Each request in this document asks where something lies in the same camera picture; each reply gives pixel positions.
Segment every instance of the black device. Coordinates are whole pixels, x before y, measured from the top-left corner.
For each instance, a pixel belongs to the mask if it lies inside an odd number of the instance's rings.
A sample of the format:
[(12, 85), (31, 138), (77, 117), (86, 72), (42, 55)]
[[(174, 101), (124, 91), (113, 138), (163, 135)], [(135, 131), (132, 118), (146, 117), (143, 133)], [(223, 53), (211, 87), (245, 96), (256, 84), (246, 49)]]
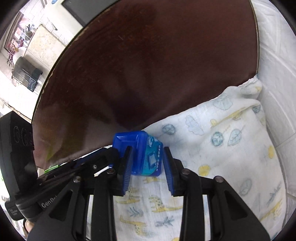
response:
[[(117, 149), (102, 148), (37, 178), (31, 125), (15, 113), (3, 118), (0, 165), (11, 195), (6, 205), (11, 206), (13, 219), (25, 217), (35, 223), (28, 241), (86, 240), (89, 195), (94, 195), (91, 239), (116, 241), (113, 196), (123, 196), (128, 189), (132, 147), (127, 147), (122, 158)], [(16, 126), (26, 129), (23, 136)], [(208, 196), (212, 241), (270, 240), (260, 221), (223, 177), (199, 177), (174, 159), (168, 147), (164, 148), (163, 164), (169, 191), (184, 197), (180, 241), (205, 239), (202, 195)], [(111, 168), (94, 176), (105, 167)]]

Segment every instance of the patterned cloth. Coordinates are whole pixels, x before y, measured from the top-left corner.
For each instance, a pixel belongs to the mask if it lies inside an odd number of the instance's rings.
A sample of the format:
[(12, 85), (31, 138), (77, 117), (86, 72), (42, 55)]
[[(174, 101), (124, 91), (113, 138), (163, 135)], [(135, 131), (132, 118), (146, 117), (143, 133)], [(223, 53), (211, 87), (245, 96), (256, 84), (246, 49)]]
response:
[[(184, 167), (200, 176), (224, 177), (273, 238), (285, 216), (285, 183), (263, 108), (256, 100), (261, 89), (254, 77), (145, 131), (169, 146)], [(159, 177), (132, 176), (126, 195), (114, 197), (117, 239), (177, 241), (182, 204), (183, 198), (170, 195), (164, 171)]]

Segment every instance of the teal label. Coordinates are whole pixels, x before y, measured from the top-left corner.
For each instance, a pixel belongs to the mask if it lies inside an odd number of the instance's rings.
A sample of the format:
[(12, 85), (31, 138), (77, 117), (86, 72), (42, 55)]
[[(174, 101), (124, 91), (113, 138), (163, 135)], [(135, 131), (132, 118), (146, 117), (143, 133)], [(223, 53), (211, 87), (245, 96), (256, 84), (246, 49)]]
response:
[(155, 137), (148, 136), (142, 171), (143, 176), (155, 175), (155, 172), (160, 172), (162, 146), (163, 144)]

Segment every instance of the circular icon on black device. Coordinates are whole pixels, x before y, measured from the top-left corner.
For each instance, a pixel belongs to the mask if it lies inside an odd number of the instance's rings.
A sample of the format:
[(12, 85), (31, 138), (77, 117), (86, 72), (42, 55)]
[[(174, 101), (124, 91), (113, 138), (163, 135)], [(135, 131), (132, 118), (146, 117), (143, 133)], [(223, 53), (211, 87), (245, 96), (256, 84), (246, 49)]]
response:
[(28, 133), (25, 128), (22, 129), (22, 143), (26, 146), (28, 145)]
[(32, 145), (33, 144), (33, 136), (32, 133), (29, 133), (29, 144)]
[(20, 130), (18, 129), (17, 126), (15, 126), (13, 129), (13, 137), (14, 137), (16, 143), (18, 143), (20, 141)]

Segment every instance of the brown table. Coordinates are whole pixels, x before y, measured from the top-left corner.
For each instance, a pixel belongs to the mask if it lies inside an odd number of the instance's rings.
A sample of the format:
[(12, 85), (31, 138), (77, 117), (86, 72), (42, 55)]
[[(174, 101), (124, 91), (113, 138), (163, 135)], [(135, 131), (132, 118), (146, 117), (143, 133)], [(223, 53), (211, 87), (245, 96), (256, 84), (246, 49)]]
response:
[(256, 74), (249, 0), (120, 0), (65, 49), (33, 117), (36, 165), (73, 160)]

